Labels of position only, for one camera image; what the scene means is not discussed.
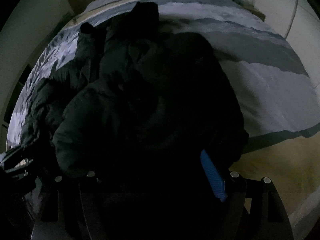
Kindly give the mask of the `striped blue beige duvet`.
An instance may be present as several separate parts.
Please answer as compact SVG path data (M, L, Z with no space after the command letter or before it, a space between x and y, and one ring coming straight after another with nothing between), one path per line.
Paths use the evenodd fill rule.
M98 25L136 2L157 2L173 33L202 34L240 103L249 133L235 169L248 178L270 176L289 215L295 239L319 219L319 103L311 79L289 42L232 0L95 0L48 44L27 76L9 123L7 146L20 142L30 93L53 67L75 56L80 24Z

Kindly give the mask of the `large black puffer coat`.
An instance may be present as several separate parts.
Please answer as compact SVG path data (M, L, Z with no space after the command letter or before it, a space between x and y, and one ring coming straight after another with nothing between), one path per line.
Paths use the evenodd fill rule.
M204 239L215 205L201 153L238 160L229 130L248 138L210 43L166 32L158 5L138 2L81 25L74 59L35 86L21 141L41 142L43 198L58 176L98 174L98 239Z

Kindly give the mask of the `white wardrobe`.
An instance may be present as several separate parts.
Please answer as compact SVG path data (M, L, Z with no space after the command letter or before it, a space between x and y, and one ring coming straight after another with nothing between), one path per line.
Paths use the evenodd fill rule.
M253 0L265 22L284 37L319 88L319 18L306 0Z

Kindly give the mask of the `wooden nightstand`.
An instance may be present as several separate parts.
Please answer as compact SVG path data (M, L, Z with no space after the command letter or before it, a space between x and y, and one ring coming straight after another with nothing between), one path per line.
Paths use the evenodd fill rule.
M232 0L236 4L242 6L245 10L248 10L253 15L260 18L262 21L265 21L265 14L263 14L260 10L256 9L252 0Z

